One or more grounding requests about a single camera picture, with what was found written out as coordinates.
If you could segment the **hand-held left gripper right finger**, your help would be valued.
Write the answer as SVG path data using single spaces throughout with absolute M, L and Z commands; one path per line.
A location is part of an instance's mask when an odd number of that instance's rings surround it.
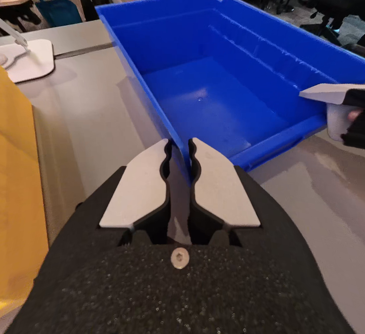
M 193 178 L 192 217 L 208 218 L 208 222 L 198 222 L 198 227 L 260 227 L 261 222 L 234 164 L 197 137 L 191 138 L 188 145 Z

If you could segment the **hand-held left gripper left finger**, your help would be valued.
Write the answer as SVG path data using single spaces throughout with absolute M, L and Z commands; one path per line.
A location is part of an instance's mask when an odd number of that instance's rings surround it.
M 136 229 L 143 218 L 163 206 L 167 200 L 163 167 L 170 161 L 170 147 L 170 140 L 162 139 L 127 164 L 99 227 Z

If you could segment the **blue bag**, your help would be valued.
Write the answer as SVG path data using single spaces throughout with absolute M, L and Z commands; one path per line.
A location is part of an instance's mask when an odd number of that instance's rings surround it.
M 70 0 L 38 0 L 35 6 L 49 27 L 82 23 L 77 6 Z

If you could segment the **blue plastic bin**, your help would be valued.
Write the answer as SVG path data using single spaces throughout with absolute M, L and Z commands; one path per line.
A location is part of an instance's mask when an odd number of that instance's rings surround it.
M 249 172 L 326 126 L 325 104 L 299 92 L 364 84 L 364 58 L 241 0 L 137 0 L 96 11 L 188 181 L 189 139 Z

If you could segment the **black office chair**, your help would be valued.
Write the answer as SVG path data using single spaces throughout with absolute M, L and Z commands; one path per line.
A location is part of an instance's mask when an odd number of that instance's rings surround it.
M 338 40 L 335 30 L 341 27 L 343 20 L 348 16 L 357 16 L 364 21 L 364 0 L 298 0 L 298 2 L 307 8 L 316 9 L 311 18 L 315 18 L 317 13 L 323 14 L 321 23 L 302 24 L 299 28 L 342 48 L 345 46 Z

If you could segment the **white stand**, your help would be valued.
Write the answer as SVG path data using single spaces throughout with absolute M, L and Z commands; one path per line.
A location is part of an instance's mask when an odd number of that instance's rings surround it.
M 55 69 L 52 42 L 46 39 L 27 41 L 22 34 L 0 20 L 0 27 L 14 43 L 1 45 L 0 63 L 14 84 L 34 81 Z

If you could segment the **yellow plastic bin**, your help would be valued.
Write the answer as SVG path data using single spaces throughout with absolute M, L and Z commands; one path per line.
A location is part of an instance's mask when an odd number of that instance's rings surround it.
M 0 316 L 27 299 L 48 252 L 33 108 L 0 68 Z

